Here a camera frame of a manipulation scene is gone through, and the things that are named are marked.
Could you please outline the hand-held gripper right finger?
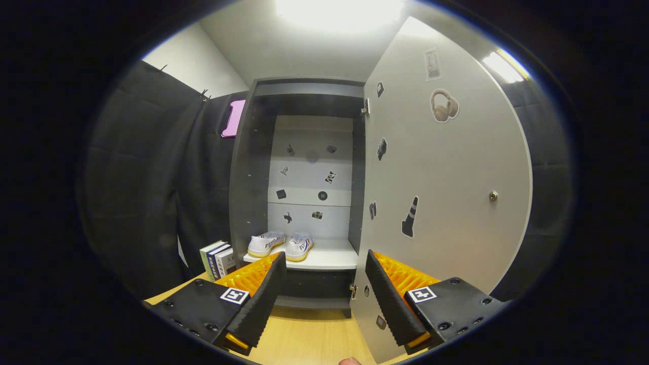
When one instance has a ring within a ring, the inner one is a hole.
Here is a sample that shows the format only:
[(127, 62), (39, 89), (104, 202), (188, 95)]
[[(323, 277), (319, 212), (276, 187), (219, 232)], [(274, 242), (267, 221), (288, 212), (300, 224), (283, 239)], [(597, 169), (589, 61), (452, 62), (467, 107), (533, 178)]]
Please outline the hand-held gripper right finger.
[(365, 273), (383, 321), (410, 355), (461, 337), (508, 306), (462, 278), (438, 280), (373, 250)]

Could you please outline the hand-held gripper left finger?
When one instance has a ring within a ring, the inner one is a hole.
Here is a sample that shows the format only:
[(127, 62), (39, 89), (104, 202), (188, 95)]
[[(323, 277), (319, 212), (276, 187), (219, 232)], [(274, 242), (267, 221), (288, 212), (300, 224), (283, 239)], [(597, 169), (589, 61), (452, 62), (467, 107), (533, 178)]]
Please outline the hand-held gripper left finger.
[(249, 355), (266, 328), (286, 277), (285, 252), (211, 282), (195, 279), (156, 304), (167, 323), (224, 350)]

